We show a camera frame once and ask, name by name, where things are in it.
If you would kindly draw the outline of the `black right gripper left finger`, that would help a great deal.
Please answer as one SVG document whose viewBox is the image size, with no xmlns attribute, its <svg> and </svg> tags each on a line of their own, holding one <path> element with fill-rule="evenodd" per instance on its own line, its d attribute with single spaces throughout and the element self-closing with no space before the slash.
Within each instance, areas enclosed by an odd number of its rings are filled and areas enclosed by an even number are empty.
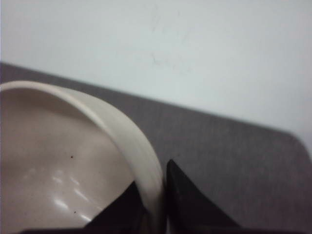
<svg viewBox="0 0 312 234">
<path fill-rule="evenodd" d="M 138 234 L 147 211 L 132 182 L 108 207 L 82 228 L 28 229 L 23 234 Z"/>
</svg>

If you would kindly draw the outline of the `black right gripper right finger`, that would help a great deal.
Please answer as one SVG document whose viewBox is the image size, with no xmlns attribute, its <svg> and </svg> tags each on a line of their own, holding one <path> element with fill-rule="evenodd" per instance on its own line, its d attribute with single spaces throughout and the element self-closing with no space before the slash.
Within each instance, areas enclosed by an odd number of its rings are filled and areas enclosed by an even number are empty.
<svg viewBox="0 0 312 234">
<path fill-rule="evenodd" d="M 208 199 L 174 160 L 166 169 L 167 211 L 174 234 L 227 234 L 241 226 Z"/>
</svg>

